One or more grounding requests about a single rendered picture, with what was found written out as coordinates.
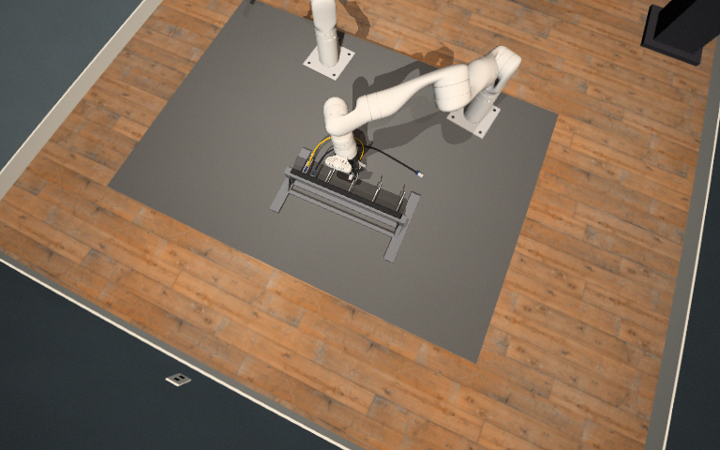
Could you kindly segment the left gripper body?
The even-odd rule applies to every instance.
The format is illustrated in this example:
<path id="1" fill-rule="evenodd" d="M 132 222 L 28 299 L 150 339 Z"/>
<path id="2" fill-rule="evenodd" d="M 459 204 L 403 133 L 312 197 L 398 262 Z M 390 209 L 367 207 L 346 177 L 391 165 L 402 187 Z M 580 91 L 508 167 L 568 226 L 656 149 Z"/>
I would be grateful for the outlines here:
<path id="1" fill-rule="evenodd" d="M 359 157 L 358 157 L 358 150 L 357 150 L 356 156 L 355 156 L 354 158 L 348 160 L 348 161 L 349 161 L 350 164 L 352 164 L 353 167 L 356 167 L 356 166 L 359 165 L 358 160 L 360 161 L 360 159 L 359 159 Z"/>

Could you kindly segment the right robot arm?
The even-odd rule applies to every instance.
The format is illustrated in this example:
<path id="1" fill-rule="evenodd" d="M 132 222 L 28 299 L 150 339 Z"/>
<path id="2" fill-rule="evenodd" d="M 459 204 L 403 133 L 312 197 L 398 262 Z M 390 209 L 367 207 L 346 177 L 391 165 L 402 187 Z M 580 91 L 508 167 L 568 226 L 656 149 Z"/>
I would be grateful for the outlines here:
<path id="1" fill-rule="evenodd" d="M 332 67 L 339 60 L 336 0 L 310 0 L 319 59 Z"/>

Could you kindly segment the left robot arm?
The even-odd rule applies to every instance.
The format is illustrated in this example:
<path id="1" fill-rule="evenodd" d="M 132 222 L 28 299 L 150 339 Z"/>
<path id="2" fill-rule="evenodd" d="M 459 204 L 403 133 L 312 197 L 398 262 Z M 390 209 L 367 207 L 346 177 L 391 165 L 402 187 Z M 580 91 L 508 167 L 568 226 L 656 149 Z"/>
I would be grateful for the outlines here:
<path id="1" fill-rule="evenodd" d="M 353 131 L 368 122 L 393 115 L 429 85 L 433 85 L 439 111 L 450 113 L 467 105 L 464 117 L 472 123 L 482 121 L 520 63 L 519 55 L 500 45 L 468 65 L 441 67 L 391 88 L 361 96 L 350 113 L 342 98 L 330 97 L 323 105 L 323 115 L 336 155 L 327 157 L 326 165 L 350 173 L 352 165 L 348 160 L 357 154 Z"/>

